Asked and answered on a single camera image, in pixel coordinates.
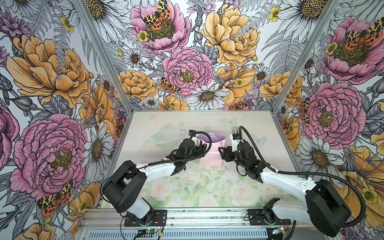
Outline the purple wrapping paper sheet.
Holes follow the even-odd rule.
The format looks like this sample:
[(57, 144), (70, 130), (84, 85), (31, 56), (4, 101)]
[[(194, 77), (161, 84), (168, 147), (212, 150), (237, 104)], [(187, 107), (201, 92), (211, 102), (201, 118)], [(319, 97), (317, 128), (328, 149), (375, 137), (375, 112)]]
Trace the purple wrapping paper sheet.
[(209, 152), (201, 159), (199, 159), (199, 165), (203, 167), (216, 167), (222, 166), (222, 157), (219, 152), (219, 147), (224, 147), (226, 137), (218, 133), (208, 133), (212, 140), (212, 146)]

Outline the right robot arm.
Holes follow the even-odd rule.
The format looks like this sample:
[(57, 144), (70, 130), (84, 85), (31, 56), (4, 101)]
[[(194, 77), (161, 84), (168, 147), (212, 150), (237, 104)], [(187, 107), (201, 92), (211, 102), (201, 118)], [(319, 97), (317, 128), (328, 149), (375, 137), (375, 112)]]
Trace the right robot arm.
[(350, 218), (351, 210), (330, 182), (284, 175), (270, 169), (269, 165), (257, 159), (248, 142), (219, 147), (218, 150), (223, 160), (244, 168), (247, 177), (283, 190), (300, 200), (294, 203), (272, 198), (255, 219), (267, 225), (281, 224), (284, 220), (308, 223), (321, 233), (335, 237)]

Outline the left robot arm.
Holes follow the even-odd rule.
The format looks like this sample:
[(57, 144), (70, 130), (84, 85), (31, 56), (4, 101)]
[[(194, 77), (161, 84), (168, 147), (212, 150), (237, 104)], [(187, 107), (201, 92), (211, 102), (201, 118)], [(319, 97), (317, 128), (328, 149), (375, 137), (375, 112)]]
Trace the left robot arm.
[(186, 168), (186, 163), (203, 158), (211, 149), (212, 141), (204, 144), (197, 137), (184, 139), (179, 148), (162, 160), (146, 165), (136, 165), (125, 161), (101, 185), (101, 195), (113, 205), (118, 213), (126, 212), (130, 220), (145, 226), (156, 220), (153, 207), (140, 192), (146, 183), (163, 177), (178, 174)]

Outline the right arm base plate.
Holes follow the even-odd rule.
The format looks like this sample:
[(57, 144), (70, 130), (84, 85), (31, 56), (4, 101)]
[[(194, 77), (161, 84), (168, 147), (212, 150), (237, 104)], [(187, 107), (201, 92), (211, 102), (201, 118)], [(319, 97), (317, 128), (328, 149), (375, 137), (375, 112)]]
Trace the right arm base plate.
[(273, 212), (264, 209), (248, 209), (245, 219), (251, 226), (288, 226), (290, 220), (279, 219)]

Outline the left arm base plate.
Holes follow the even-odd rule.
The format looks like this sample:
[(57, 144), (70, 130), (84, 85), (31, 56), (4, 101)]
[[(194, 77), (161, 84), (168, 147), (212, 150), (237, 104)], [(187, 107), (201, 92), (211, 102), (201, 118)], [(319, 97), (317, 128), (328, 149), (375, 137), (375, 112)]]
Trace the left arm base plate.
[(167, 222), (167, 210), (150, 210), (143, 218), (127, 213), (125, 227), (164, 227)]

